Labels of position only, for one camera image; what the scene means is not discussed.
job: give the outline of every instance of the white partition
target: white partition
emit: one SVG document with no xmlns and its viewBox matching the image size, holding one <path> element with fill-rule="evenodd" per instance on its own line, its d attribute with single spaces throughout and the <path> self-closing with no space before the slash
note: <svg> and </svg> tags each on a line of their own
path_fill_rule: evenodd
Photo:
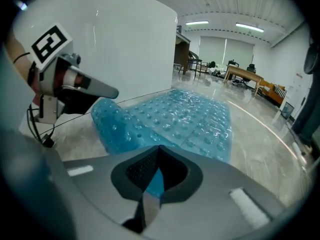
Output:
<svg viewBox="0 0 320 240">
<path fill-rule="evenodd" d="M 177 14 L 156 0 L 35 0 L 13 26 L 28 51 L 59 22 L 80 68 L 119 90 L 117 102 L 169 89 Z"/>
</svg>

